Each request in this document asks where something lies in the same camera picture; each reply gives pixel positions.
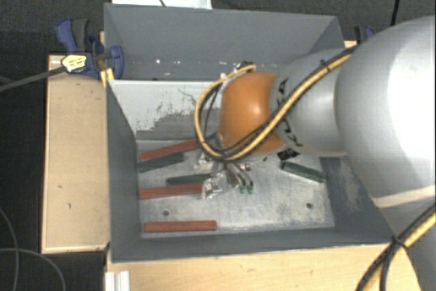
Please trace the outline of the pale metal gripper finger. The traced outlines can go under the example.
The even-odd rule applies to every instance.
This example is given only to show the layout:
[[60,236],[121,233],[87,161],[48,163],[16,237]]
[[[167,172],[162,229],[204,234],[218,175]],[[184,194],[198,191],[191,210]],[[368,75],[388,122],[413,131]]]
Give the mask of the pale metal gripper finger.
[[215,180],[205,180],[202,184],[202,198],[209,199],[222,192],[222,187]]
[[225,171],[213,172],[209,178],[212,188],[226,188],[228,186]]

